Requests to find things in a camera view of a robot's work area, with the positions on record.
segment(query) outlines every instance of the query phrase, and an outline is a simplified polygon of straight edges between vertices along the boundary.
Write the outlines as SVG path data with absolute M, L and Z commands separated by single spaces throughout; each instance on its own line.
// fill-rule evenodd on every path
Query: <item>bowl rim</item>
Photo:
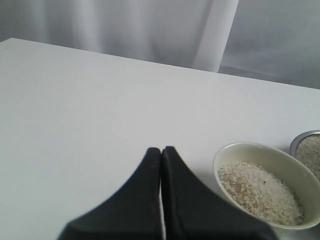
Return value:
M 290 144 L 290 155 L 294 158 L 296 157 L 297 148 L 303 139 L 318 135 L 320 135 L 320 130 L 306 131 L 296 136 Z
M 236 206 L 237 208 L 239 208 L 240 210 L 242 210 L 243 212 L 253 216 L 254 218 L 256 219 L 259 219 L 267 224 L 269 224 L 270 226 L 272 227 L 276 227 L 278 229 L 283 229 L 283 230 L 305 230 L 305 229 L 309 229 L 309 228 L 312 228 L 316 225 L 318 225 L 320 223 L 320 215 L 317 217 L 317 220 L 314 222 L 314 223 L 303 223 L 301 225 L 297 225 L 297 226 L 287 226 L 287 225 L 282 225 L 282 224 L 277 224 L 277 223 L 273 223 L 273 222 L 270 222 L 270 221 L 267 221 L 267 220 L 264 220 L 263 218 L 261 217 L 258 217 L 258 216 L 255 216 L 254 214 L 252 214 L 251 212 L 249 212 L 248 210 L 246 210 L 244 207 L 242 207 L 240 204 L 238 204 L 230 195 L 229 193 L 227 192 L 227 190 L 225 190 L 225 188 L 223 187 L 220 179 L 219 179 L 219 176 L 218 176 L 218 169 L 217 169 L 217 163 L 216 163 L 216 157 L 218 156 L 218 154 L 220 154 L 222 151 L 224 151 L 226 148 L 229 148 L 229 147 L 232 147 L 234 145 L 255 145 L 255 146 L 259 146 L 259 147 L 262 147 L 262 148 L 265 148 L 265 149 L 268 149 L 270 151 L 275 151 L 275 152 L 278 152 L 284 156 L 287 156 L 289 157 L 293 162 L 296 162 L 298 163 L 298 165 L 300 167 L 302 167 L 304 170 L 306 170 L 307 172 L 310 173 L 310 177 L 313 179 L 313 181 L 316 182 L 316 184 L 318 185 L 318 188 L 320 190 L 320 182 L 318 181 L 317 177 L 310 171 L 309 168 L 307 168 L 306 166 L 304 166 L 300 161 L 298 161 L 297 159 L 295 159 L 293 156 L 287 154 L 286 152 L 284 151 L 281 151 L 275 147 L 271 147 L 271 146 L 267 146 L 267 145 L 264 145 L 264 144 L 261 144 L 261 143 L 257 143 L 257 142 L 249 142 L 249 141 L 238 141 L 238 142 L 233 142 L 233 143 L 229 143 L 223 147 L 221 147 L 217 152 L 216 154 L 214 155 L 214 158 L 213 158 L 213 164 L 212 164 L 212 168 L 213 168 L 213 175 L 214 175 L 214 178 L 220 188 L 220 190 L 224 193 L 224 195 L 228 198 L 228 200 L 234 205 Z

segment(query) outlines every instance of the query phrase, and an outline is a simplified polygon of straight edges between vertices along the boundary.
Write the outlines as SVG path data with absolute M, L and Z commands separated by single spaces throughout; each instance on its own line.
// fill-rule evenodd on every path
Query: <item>white backdrop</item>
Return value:
M 0 0 L 20 38 L 217 72 L 238 0 Z

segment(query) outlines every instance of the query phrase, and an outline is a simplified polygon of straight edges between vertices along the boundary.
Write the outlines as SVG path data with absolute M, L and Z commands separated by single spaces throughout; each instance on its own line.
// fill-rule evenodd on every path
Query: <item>metal bowl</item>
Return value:
M 299 136 L 297 136 L 295 139 L 293 139 L 290 145 L 290 155 L 294 158 L 296 157 L 296 151 L 297 151 L 298 145 L 303 139 L 311 136 L 318 136 L 318 135 L 320 135 L 320 130 L 306 131 L 300 134 Z

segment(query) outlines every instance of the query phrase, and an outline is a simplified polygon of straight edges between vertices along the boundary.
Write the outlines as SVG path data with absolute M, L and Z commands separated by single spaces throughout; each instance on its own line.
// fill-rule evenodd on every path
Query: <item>uncooked rice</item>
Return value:
M 218 170 L 218 177 L 229 195 L 253 215 L 286 226 L 303 222 L 303 208 L 293 190 L 261 165 L 231 162 Z
M 295 157 L 320 180 L 320 135 L 304 138 L 296 149 Z

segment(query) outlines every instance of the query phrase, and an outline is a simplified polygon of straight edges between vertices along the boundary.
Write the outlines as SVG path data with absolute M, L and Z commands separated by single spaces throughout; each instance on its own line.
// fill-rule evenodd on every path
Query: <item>black curved tip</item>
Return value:
M 100 206 L 67 224 L 58 239 L 162 239 L 160 160 L 160 150 L 149 148 L 128 181 Z
M 162 152 L 161 194 L 168 240 L 277 239 L 266 223 L 202 184 L 170 146 Z

